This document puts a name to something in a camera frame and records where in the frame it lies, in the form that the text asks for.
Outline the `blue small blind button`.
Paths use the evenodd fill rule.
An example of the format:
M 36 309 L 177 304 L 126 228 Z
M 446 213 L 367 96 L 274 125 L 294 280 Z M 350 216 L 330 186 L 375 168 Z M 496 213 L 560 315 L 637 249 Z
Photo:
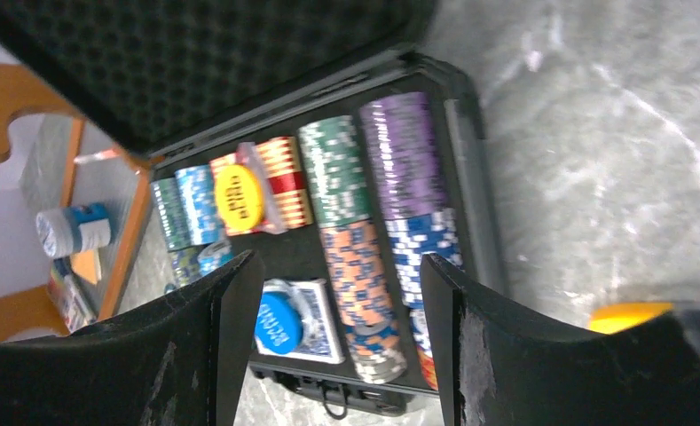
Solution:
M 290 298 L 283 293 L 262 295 L 256 316 L 255 338 L 261 346 L 277 355 L 286 355 L 303 339 L 303 321 Z

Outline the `blue playing card deck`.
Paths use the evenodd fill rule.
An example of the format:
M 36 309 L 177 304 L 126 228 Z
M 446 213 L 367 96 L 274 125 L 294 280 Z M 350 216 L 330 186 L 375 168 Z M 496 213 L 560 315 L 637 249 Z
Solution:
M 264 349 L 255 338 L 259 354 L 332 365 L 343 363 L 344 355 L 335 330 L 324 280 L 270 279 L 263 284 L 262 295 L 267 292 L 283 293 L 290 298 L 290 303 L 302 317 L 303 339 L 290 353 L 277 355 Z

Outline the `yellow big blind button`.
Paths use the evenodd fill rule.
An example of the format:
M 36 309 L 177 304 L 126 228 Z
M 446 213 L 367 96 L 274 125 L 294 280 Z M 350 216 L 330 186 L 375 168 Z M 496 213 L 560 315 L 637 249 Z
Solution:
M 217 173 L 215 202 L 228 233 L 249 232 L 263 221 L 263 189 L 255 172 L 243 165 L 227 165 Z

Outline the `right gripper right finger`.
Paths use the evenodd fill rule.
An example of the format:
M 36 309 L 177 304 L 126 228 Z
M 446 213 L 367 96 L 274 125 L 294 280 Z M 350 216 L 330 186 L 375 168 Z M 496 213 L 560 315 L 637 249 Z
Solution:
M 448 425 L 700 425 L 700 307 L 604 335 L 525 307 L 437 255 L 421 284 Z

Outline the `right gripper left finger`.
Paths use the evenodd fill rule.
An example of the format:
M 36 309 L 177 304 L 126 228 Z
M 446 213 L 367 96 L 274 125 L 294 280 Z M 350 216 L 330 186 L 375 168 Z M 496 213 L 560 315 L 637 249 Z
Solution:
M 0 425 L 230 425 L 264 265 L 248 250 L 68 336 L 0 343 Z

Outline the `black poker set case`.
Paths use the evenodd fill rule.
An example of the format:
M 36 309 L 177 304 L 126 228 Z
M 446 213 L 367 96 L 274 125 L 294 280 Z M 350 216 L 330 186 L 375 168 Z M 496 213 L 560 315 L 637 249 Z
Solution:
M 0 44 L 122 148 L 166 177 L 256 134 L 320 116 L 356 115 L 371 99 L 422 91 L 463 266 L 504 287 L 484 126 L 470 78 L 423 55 L 433 1 L 0 1 Z M 264 277 L 326 275 L 319 229 L 251 235 Z M 402 414 L 426 393 L 397 280 L 391 294 L 408 369 L 362 382 L 329 366 L 253 350 L 247 372 L 273 376 L 325 406 Z

